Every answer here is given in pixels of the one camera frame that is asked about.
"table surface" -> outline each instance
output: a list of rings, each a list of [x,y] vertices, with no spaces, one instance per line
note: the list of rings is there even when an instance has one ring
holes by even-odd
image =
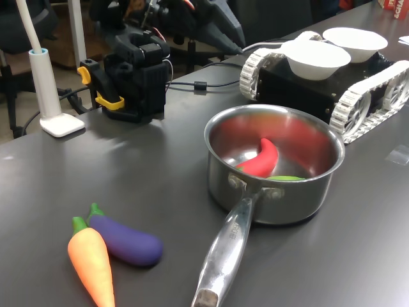
[[[408,19],[395,21],[377,4],[311,29],[333,26],[373,29],[389,39],[387,56],[408,58],[409,47],[397,44],[409,34]],[[239,73],[211,67],[180,80],[221,83]],[[71,217],[85,217],[94,201],[164,241],[156,267],[111,260],[116,306],[190,306],[226,216],[207,193],[203,129],[213,115],[245,103],[237,86],[169,90],[162,121],[137,126],[93,111],[82,116],[86,132],[63,139],[40,132],[0,146],[1,306],[93,306],[66,249]],[[311,221],[252,227],[224,307],[408,306],[409,170],[385,160],[409,145],[408,119],[405,106],[347,147]]]

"yellow clamp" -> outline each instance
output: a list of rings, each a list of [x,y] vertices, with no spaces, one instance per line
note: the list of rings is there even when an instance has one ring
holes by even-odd
[[[89,74],[88,69],[81,66],[77,69],[77,71],[82,77],[83,85],[89,85],[91,83],[91,75]],[[121,96],[120,96],[120,99],[121,100],[118,102],[109,102],[105,100],[104,98],[102,98],[101,95],[98,93],[98,97],[95,99],[95,101],[101,106],[104,106],[107,109],[110,109],[111,111],[115,111],[125,106],[124,99]]]
[[[125,106],[125,100],[121,96],[120,96],[120,99],[121,100],[118,102],[109,102],[103,99],[98,93],[98,97],[95,99],[95,101],[99,103],[101,106],[104,106],[111,111],[115,111]]]
[[[87,68],[81,66],[77,68],[77,71],[82,77],[83,85],[88,85],[89,83],[91,83],[91,75],[89,74],[89,71]]]

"lamp base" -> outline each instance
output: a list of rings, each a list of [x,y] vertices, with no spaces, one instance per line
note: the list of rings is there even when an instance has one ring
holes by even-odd
[[[65,113],[52,117],[42,117],[40,119],[40,125],[45,132],[48,132],[56,138],[61,138],[85,128],[83,121]]]

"white bowl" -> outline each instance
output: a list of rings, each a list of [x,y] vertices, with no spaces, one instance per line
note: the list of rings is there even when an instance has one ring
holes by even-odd
[[[281,48],[293,73],[308,80],[327,79],[351,61],[344,49],[315,40],[292,40]]]
[[[352,63],[365,62],[376,51],[388,46],[388,41],[379,34],[353,28],[328,29],[323,37],[348,51]]]

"purple eggplant toy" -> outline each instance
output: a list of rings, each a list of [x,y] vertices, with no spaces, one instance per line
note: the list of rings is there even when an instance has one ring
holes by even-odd
[[[129,264],[155,265],[162,256],[162,241],[154,235],[138,232],[113,221],[105,216],[96,203],[91,205],[87,224],[100,233],[110,254]]]

